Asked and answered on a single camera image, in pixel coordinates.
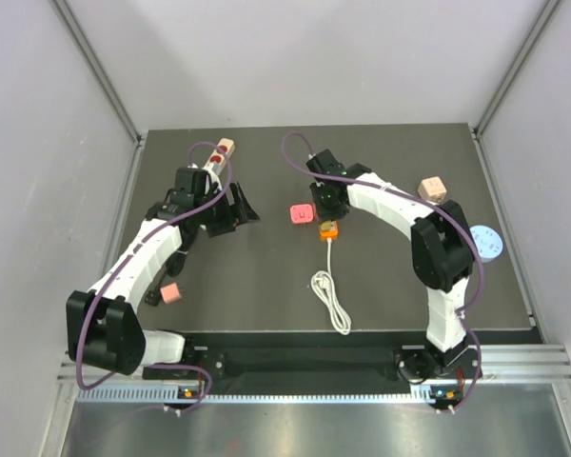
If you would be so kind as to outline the orange power strip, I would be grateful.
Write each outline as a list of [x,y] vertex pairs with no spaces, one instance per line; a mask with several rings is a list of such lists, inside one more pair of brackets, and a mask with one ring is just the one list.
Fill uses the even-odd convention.
[[339,235],[338,224],[336,221],[332,221],[332,222],[333,222],[333,226],[330,230],[321,230],[320,225],[319,225],[320,239],[323,242],[335,241],[338,238],[338,235]]

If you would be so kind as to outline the blue round power socket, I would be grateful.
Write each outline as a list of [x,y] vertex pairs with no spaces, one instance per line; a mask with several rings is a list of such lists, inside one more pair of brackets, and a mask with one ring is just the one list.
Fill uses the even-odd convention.
[[502,254],[503,241],[494,229],[485,225],[476,225],[470,231],[483,263],[490,263]]

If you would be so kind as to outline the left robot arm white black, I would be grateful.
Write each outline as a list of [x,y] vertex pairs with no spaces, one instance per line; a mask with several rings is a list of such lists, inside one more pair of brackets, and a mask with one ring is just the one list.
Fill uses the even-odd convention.
[[199,230],[214,237],[259,219],[238,183],[223,185],[208,168],[178,169],[173,188],[148,210],[117,263],[89,290],[69,296],[70,360],[123,375],[155,364],[190,375],[197,356],[185,336],[142,329],[137,309],[156,279],[180,273]]

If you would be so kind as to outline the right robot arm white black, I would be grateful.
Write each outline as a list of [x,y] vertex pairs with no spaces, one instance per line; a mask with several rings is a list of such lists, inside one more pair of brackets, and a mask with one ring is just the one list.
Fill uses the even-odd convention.
[[474,264],[461,206],[423,202],[361,164],[343,166],[328,149],[310,156],[306,166],[315,178],[310,190],[324,241],[336,239],[337,223],[351,209],[377,217],[410,241],[414,273],[427,290],[427,344],[400,352],[397,370],[412,384],[449,375],[465,350],[463,307]]

